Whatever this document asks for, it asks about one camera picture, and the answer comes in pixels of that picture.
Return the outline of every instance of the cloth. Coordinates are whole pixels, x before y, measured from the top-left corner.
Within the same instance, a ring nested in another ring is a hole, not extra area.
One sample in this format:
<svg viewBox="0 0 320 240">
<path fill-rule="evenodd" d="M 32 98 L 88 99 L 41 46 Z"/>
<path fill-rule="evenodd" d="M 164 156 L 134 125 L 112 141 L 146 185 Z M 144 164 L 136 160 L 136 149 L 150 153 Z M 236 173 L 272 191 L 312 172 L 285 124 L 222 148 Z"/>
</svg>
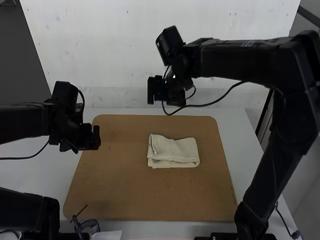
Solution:
<svg viewBox="0 0 320 240">
<path fill-rule="evenodd" d="M 148 167 L 195 168 L 200 164 L 198 147 L 193 137 L 180 140 L 150 134 L 148 144 Z"/>
</svg>

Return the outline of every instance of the table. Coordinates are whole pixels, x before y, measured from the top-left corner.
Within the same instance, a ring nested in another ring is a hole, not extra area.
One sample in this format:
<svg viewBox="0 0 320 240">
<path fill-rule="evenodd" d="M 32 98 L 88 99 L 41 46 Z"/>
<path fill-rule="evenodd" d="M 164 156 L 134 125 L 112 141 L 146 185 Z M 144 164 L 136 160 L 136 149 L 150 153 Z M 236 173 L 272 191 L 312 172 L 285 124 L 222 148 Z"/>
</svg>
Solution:
<svg viewBox="0 0 320 240">
<path fill-rule="evenodd" d="M 92 122 L 100 114 L 163 115 L 159 108 L 86 108 L 84 122 Z M 230 171 L 237 202 L 250 185 L 263 155 L 261 146 L 243 108 L 187 108 L 180 115 L 211 116 L 218 124 L 219 133 Z M 2 157 L 29 156 L 36 153 L 48 137 L 23 139 L 0 146 Z M 61 232 L 72 232 L 73 226 L 63 215 L 73 175 L 81 154 L 72 151 L 60 153 L 58 146 L 47 146 L 37 157 L 27 160 L 0 161 L 0 186 L 20 192 L 34 193 L 59 200 Z M 289 229 L 296 225 L 284 198 L 279 198 L 279 208 Z M 141 238 L 193 239 L 209 236 L 211 232 L 235 232 L 234 223 L 223 222 L 162 222 L 162 221 L 100 221 L 102 231 L 122 230 L 122 240 Z M 290 240 L 276 213 L 269 219 L 268 233 L 279 240 Z"/>
</svg>

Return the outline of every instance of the brown cork mat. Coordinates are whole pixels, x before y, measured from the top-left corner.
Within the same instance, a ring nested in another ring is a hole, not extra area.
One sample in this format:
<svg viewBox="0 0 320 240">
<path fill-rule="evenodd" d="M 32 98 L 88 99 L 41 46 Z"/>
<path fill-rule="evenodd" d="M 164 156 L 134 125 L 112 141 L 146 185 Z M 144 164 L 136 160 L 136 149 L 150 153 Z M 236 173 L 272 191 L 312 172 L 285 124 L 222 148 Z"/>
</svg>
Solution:
<svg viewBox="0 0 320 240">
<path fill-rule="evenodd" d="M 231 222 L 237 201 L 217 122 L 209 116 L 99 115 L 101 147 L 84 151 L 66 197 L 70 219 Z M 200 165 L 152 169 L 150 134 L 193 137 Z"/>
</svg>

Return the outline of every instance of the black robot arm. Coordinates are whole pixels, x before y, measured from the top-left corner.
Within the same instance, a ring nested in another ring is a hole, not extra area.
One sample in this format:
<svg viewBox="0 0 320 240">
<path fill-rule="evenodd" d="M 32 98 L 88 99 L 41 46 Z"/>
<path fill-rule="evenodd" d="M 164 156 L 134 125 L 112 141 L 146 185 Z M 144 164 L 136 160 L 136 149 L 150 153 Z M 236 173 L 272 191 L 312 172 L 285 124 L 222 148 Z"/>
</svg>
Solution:
<svg viewBox="0 0 320 240">
<path fill-rule="evenodd" d="M 43 103 L 0 105 L 0 144 L 25 138 L 49 136 L 50 145 L 60 152 L 97 150 L 101 145 L 99 126 L 83 123 L 82 93 L 69 82 L 57 81 L 52 97 Z"/>
<path fill-rule="evenodd" d="M 169 73 L 149 77 L 148 103 L 186 105 L 192 78 L 221 77 L 274 90 L 271 135 L 234 221 L 239 240 L 259 240 L 277 200 L 320 131 L 320 40 L 314 31 L 269 40 L 200 38 L 185 44 L 176 27 L 156 45 Z"/>
</svg>

